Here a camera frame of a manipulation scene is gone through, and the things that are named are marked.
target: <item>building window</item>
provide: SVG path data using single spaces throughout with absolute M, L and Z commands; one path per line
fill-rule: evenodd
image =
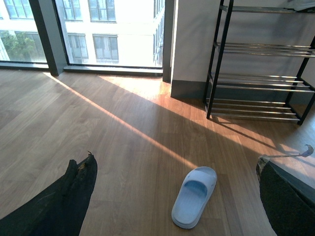
M 154 18 L 162 11 L 165 0 L 154 0 Z
M 87 63 L 89 56 L 85 35 L 69 34 L 69 43 L 74 64 Z
M 46 62 L 44 50 L 37 32 L 0 32 L 10 61 Z
M 30 53 L 32 61 L 46 61 L 43 46 L 37 32 L 26 32 L 24 38 L 32 41 L 33 50 Z
M 162 66 L 163 59 L 164 17 L 162 17 L 156 32 L 153 34 L 153 62 L 155 66 Z
M 63 0 L 65 20 L 82 20 L 79 0 Z
M 4 0 L 10 18 L 33 19 L 29 0 Z
M 98 63 L 118 62 L 117 36 L 93 36 Z
M 89 0 L 91 21 L 115 21 L 114 0 Z

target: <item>gray baseboard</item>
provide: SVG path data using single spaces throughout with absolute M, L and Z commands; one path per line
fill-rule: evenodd
M 173 80 L 171 97 L 174 98 L 197 98 L 202 99 L 205 82 Z M 283 91 L 261 91 L 246 89 L 218 88 L 216 98 L 236 99 L 246 101 L 277 101 L 284 102 L 287 92 Z M 312 97 L 312 93 L 294 94 L 291 104 L 307 104 Z

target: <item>metal shelf bar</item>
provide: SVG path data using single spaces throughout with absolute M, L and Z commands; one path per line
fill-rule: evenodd
M 253 87 L 243 87 L 243 86 L 229 86 L 229 85 L 217 85 L 217 88 L 225 89 L 249 89 L 249 90 L 268 90 L 268 91 L 286 91 L 286 92 L 309 92 L 314 93 L 312 90 L 290 90 L 282 88 L 253 88 Z
M 294 80 L 270 80 L 270 79 L 254 79 L 254 78 L 229 78 L 225 76 L 220 76 L 220 79 L 224 80 L 246 80 L 246 81 L 266 81 L 266 82 L 282 82 L 282 83 L 303 83 L 303 81 L 294 81 Z
M 228 112 L 244 112 L 244 113 L 262 113 L 262 114 L 277 114 L 277 115 L 293 115 L 295 113 L 287 113 L 287 112 L 267 112 L 267 111 L 251 111 L 251 110 L 238 110 L 238 109 L 225 109 L 225 108 L 212 108 L 213 111 L 228 111 Z
M 221 43 L 216 43 L 215 46 L 219 50 Z M 315 57 L 315 49 L 310 46 L 271 44 L 226 43 L 224 53 L 305 58 Z
M 289 107 L 253 106 L 253 105 L 242 105 L 242 104 L 227 104 L 227 103 L 224 104 L 224 103 L 216 103 L 216 102 L 214 102 L 213 105 L 220 105 L 220 106 L 223 105 L 223 106 L 231 106 L 231 107 L 250 107 L 250 108 L 268 108 L 268 109 L 290 110 Z
M 238 85 L 257 85 L 257 86 L 276 86 L 276 87 L 290 87 L 290 88 L 309 88 L 305 85 L 285 85 L 285 84 L 262 84 L 262 83 L 244 83 L 244 82 L 218 82 L 218 84 L 238 84 Z
M 220 9 L 227 12 L 226 6 L 220 6 Z M 249 13 L 296 13 L 293 9 L 277 8 L 277 7 L 246 7 L 234 6 L 234 12 L 249 12 Z
M 247 116 L 247 115 L 235 115 L 225 113 L 211 113 L 212 116 L 228 116 L 228 117 L 240 117 L 240 118 L 260 118 L 260 119 L 277 119 L 277 120 L 293 120 L 300 121 L 298 118 L 280 118 L 280 117 L 263 117 L 263 116 Z
M 264 104 L 282 104 L 282 105 L 285 105 L 285 102 L 247 101 L 247 100 L 232 100 L 232 99 L 221 99 L 221 98 L 216 98 L 215 101 L 242 102 L 242 103 L 264 103 Z

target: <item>slide sandal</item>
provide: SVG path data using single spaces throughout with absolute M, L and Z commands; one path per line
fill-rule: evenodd
M 216 172 L 198 167 L 188 173 L 172 209 L 174 223 L 183 228 L 195 227 L 217 182 Z

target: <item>black metal shoe rack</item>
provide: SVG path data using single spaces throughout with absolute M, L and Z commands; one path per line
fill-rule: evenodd
M 229 1 L 229 5 L 223 5 L 224 0 L 220 1 L 220 9 L 217 19 L 215 37 L 211 52 L 210 65 L 206 86 L 204 90 L 203 102 L 206 104 L 207 118 L 212 116 L 232 116 L 240 118 L 259 118 L 293 120 L 301 125 L 310 111 L 315 101 L 315 89 L 304 79 L 301 78 L 303 71 L 310 58 L 315 58 L 315 37 L 310 46 L 285 46 L 285 45 L 266 45 L 266 44 L 241 44 L 226 43 L 227 32 L 232 12 L 250 13 L 277 13 L 295 14 L 291 9 L 272 8 L 272 7 L 239 7 L 233 6 L 234 0 Z M 226 12 L 224 28 L 221 42 L 217 42 L 222 12 Z M 218 53 L 217 65 L 214 73 L 212 67 L 215 53 Z M 227 74 L 220 73 L 223 54 L 247 54 L 264 56 L 283 56 L 283 57 L 303 57 L 303 62 L 296 76 L 260 76 L 248 74 Z M 284 102 L 271 101 L 247 101 L 232 99 L 216 99 L 216 89 L 252 89 L 265 91 L 287 92 Z M 312 93 L 306 109 L 299 114 L 291 105 L 290 101 L 294 93 Z

